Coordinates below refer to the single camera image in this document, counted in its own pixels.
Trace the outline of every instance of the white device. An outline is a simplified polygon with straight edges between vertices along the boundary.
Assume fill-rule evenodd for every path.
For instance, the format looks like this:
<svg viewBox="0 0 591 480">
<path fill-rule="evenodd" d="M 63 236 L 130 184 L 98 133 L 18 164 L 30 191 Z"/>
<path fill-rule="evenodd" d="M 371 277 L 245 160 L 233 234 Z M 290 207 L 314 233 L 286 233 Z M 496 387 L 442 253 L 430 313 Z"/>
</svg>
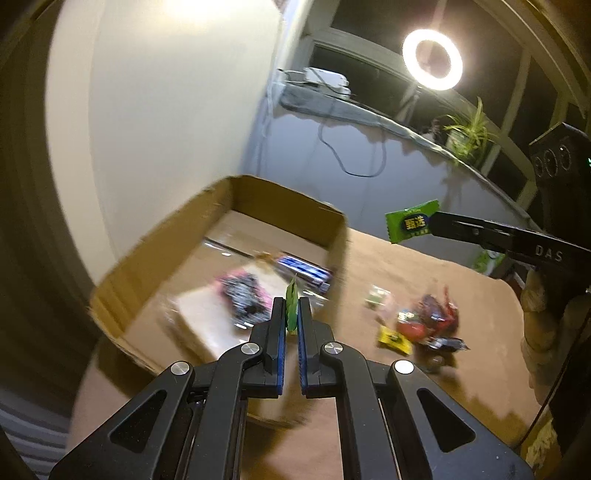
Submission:
<svg viewBox="0 0 591 480">
<path fill-rule="evenodd" d="M 301 83 L 304 87 L 341 100 L 348 100 L 351 97 L 351 90 L 347 88 L 349 81 L 340 73 L 312 67 L 305 68 L 303 72 L 290 70 L 285 73 L 288 82 Z"/>
</svg>

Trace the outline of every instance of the black gripper frame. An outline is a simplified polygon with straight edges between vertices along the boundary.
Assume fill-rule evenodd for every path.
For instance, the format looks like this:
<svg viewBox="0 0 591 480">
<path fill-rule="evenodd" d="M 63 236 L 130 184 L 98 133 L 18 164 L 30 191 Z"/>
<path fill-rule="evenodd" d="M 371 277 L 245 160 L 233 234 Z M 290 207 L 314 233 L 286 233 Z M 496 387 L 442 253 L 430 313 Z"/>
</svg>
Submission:
<svg viewBox="0 0 591 480">
<path fill-rule="evenodd" d="M 199 367 L 173 364 L 51 471 L 50 480 L 238 480 L 248 398 L 283 388 L 285 300 L 249 343 Z"/>
<path fill-rule="evenodd" d="M 383 365 L 298 309 L 300 381 L 334 397 L 345 480 L 532 480 L 530 467 L 412 363 Z"/>
<path fill-rule="evenodd" d="M 591 283 L 591 250 L 546 233 L 446 212 L 431 216 L 429 231 L 536 267 L 542 276 L 548 309 L 556 318 L 561 318 L 567 303 L 584 294 Z"/>
</svg>

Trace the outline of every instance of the brown table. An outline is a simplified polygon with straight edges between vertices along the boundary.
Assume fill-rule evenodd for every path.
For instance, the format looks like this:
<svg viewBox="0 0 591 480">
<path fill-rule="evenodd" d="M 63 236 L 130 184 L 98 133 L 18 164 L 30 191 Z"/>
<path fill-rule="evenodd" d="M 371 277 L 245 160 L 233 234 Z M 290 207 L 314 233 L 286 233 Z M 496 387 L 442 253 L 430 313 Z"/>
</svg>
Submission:
<svg viewBox="0 0 591 480">
<path fill-rule="evenodd" d="M 509 285 L 401 245 L 349 233 L 335 338 L 368 359 L 390 364 L 400 356 L 376 345 L 378 324 L 364 302 L 370 286 L 390 290 L 397 305 L 405 308 L 425 292 L 441 297 L 448 285 L 460 309 L 458 335 L 471 350 L 456 355 L 457 368 L 445 367 L 433 379 L 504 442 L 518 440 L 538 404 L 519 347 L 522 311 Z M 150 378 L 103 340 L 80 386 L 69 446 L 84 439 Z M 304 424 L 292 429 L 250 424 L 245 444 L 243 478 L 342 478 L 331 399 L 310 400 Z"/>
</svg>

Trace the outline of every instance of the green candy wrapper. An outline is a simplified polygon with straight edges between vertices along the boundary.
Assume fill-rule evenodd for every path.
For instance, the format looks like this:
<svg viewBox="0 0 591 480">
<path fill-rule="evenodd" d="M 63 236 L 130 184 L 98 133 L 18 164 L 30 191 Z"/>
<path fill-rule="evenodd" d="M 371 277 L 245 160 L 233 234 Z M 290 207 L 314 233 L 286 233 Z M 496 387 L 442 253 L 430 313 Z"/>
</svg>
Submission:
<svg viewBox="0 0 591 480">
<path fill-rule="evenodd" d="M 412 236 L 427 235 L 429 218 L 439 210 L 439 200 L 431 200 L 399 212 L 386 213 L 388 236 L 393 244 Z"/>
</svg>

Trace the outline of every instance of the yellow snack package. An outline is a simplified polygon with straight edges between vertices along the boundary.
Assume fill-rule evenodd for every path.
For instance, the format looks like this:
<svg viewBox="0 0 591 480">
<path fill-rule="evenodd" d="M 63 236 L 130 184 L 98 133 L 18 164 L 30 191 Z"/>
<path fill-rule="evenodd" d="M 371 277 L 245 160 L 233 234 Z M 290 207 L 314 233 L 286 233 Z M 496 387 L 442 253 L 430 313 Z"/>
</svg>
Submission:
<svg viewBox="0 0 591 480">
<path fill-rule="evenodd" d="M 379 327 L 378 342 L 403 355 L 411 355 L 413 352 L 413 345 L 410 340 L 404 335 L 401 335 L 395 330 L 390 330 L 383 325 Z"/>
</svg>

